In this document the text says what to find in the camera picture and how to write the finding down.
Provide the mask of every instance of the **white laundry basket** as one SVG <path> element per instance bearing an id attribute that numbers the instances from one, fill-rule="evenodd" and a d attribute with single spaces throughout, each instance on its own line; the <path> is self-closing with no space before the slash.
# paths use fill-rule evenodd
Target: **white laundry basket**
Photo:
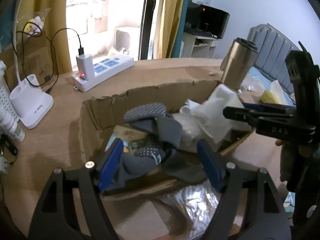
<path id="1" fill-rule="evenodd" d="M 0 60 L 0 104 L 2 104 L 4 109 L 6 109 L 14 117 L 15 121 L 19 121 L 19 116 L 9 99 L 10 91 L 7 83 L 4 80 L 5 69 L 5 64 Z"/>

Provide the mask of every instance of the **human hand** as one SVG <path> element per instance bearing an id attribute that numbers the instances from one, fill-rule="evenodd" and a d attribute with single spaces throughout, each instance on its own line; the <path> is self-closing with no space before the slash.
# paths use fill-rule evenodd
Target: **human hand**
<path id="1" fill-rule="evenodd" d="M 277 146 L 282 146 L 286 141 L 283 140 L 276 140 L 276 145 Z M 299 145 L 299 154 L 304 157 L 304 158 L 309 158 L 312 156 L 312 144 L 307 144 L 307 145 Z"/>

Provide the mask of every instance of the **white bottle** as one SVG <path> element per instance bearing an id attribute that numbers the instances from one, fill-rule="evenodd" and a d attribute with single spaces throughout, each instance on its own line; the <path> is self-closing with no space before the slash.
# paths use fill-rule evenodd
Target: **white bottle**
<path id="1" fill-rule="evenodd" d="M 6 114 L 6 109 L 4 109 L 4 107 L 1 105 L 0 106 L 0 127 L 1 130 L 11 139 L 11 140 L 15 140 L 15 137 L 9 132 L 9 130 L 4 126 L 3 124 L 3 119 L 5 117 Z"/>
<path id="2" fill-rule="evenodd" d="M 3 111 L 2 108 L 4 109 L 4 107 L 0 105 L 0 120 L 2 119 L 0 125 L 5 127 L 19 142 L 22 142 L 25 136 L 24 131 L 15 121 L 13 116 L 8 111 Z"/>

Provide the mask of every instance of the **white phone charger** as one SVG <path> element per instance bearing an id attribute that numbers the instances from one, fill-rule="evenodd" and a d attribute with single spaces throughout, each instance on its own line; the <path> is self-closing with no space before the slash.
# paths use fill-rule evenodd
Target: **white phone charger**
<path id="1" fill-rule="evenodd" d="M 92 55 L 84 53 L 82 55 L 77 55 L 76 59 L 79 70 L 79 77 L 84 80 L 90 80 L 94 78 Z"/>

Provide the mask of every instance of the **tv monitor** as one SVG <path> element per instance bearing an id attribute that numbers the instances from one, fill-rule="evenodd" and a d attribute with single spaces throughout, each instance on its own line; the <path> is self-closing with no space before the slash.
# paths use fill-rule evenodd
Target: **tv monitor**
<path id="1" fill-rule="evenodd" d="M 230 14 L 203 4 L 188 3 L 185 23 L 187 28 L 202 30 L 222 39 Z"/>

